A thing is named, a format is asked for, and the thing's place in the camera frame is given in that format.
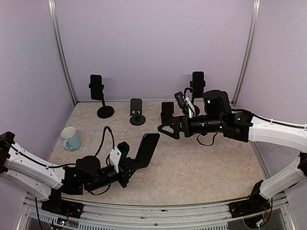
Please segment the black round-base pole stand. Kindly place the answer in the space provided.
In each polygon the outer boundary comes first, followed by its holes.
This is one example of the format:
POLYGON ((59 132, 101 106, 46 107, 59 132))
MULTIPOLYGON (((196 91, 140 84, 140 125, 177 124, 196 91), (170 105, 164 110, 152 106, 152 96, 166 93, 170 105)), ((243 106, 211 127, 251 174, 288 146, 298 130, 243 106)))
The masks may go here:
POLYGON ((194 105, 195 98, 202 98, 204 87, 206 86, 205 80, 192 80, 190 87, 184 89, 184 106, 182 112, 189 117, 197 116, 200 113, 198 106, 194 105), (187 91, 191 93, 191 99, 186 96, 187 91))

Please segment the black folding phone stand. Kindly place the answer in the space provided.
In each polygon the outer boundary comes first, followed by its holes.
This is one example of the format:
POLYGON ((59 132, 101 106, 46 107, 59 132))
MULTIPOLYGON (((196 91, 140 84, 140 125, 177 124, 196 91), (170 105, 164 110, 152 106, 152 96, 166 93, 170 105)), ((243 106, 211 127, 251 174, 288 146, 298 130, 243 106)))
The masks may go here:
POLYGON ((173 102, 162 102, 161 103, 161 122, 162 124, 167 122, 173 117, 174 103, 173 102))

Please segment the black smartphone blue edge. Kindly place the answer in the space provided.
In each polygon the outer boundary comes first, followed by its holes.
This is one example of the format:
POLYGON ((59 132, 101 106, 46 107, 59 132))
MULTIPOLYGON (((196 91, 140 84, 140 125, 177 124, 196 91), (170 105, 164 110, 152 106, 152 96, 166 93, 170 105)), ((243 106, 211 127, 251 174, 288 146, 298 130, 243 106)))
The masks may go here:
POLYGON ((159 133, 144 134, 139 149, 137 151, 135 160, 150 163, 156 146, 158 144, 159 138, 159 133))

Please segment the brown-base plate phone stand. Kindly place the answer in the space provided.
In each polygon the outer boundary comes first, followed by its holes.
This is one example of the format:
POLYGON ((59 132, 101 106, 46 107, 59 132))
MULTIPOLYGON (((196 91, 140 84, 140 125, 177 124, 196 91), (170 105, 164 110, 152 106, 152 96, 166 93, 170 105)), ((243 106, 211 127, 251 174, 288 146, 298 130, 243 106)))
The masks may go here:
POLYGON ((142 115, 142 99, 131 98, 130 100, 130 123, 134 126, 141 126, 146 122, 142 115))

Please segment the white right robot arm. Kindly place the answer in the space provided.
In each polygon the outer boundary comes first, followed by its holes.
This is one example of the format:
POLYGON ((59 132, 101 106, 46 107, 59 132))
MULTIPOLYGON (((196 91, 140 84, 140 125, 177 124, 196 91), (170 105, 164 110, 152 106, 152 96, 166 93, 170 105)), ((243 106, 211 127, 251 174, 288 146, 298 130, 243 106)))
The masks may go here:
POLYGON ((298 150, 299 156, 269 179, 256 183, 246 201, 233 202, 234 211, 255 213, 274 195, 307 177, 307 126, 283 123, 258 116, 244 109, 232 109, 228 94, 211 90, 203 94, 205 115, 174 116, 162 123, 158 131, 180 138, 195 134, 222 133, 224 137, 243 142, 266 142, 298 150))

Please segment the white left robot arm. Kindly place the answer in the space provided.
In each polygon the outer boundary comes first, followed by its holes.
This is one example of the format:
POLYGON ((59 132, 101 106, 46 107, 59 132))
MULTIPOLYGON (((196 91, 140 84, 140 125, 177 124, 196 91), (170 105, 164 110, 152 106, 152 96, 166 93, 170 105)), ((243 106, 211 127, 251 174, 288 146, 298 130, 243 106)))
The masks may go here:
POLYGON ((0 175, 17 183, 38 201, 49 205, 57 213, 67 209, 61 194, 94 195, 115 182, 123 188, 139 169, 146 168, 153 156, 159 134, 144 134, 135 159, 127 156, 130 147, 126 142, 114 147, 106 159, 106 167, 95 155, 77 159, 75 163, 55 165, 27 152, 14 141, 12 132, 0 136, 0 175))

